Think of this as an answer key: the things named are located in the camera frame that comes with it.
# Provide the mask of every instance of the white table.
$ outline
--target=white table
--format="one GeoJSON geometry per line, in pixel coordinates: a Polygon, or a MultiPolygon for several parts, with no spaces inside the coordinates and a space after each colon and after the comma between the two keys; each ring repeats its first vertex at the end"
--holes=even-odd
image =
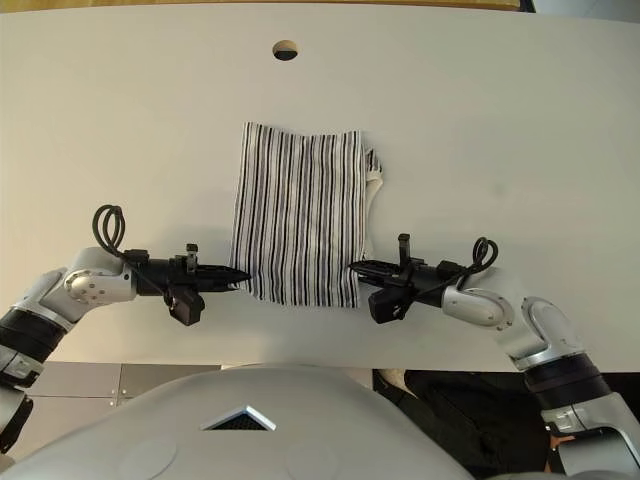
{"type": "MultiPolygon", "coordinates": [[[[360,128],[384,164],[377,257],[499,265],[573,319],[605,371],[640,356],[640,25],[349,5],[109,7],[4,15],[0,299],[93,245],[102,203],[125,248],[228,260],[243,122],[360,128]],[[300,55],[271,55],[282,39],[300,55]]],[[[489,337],[416,305],[292,309],[206,295],[202,321],[157,298],[89,314],[55,360],[299,362],[510,370],[489,337]]]]}

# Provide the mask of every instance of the striped cloth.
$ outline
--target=striped cloth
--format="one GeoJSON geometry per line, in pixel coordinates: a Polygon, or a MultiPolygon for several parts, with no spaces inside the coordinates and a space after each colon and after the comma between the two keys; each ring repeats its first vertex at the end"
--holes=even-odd
{"type": "Polygon", "coordinates": [[[370,253],[365,220],[381,185],[360,132],[246,124],[230,265],[251,280],[238,287],[283,305],[357,307],[348,265],[370,253]]]}

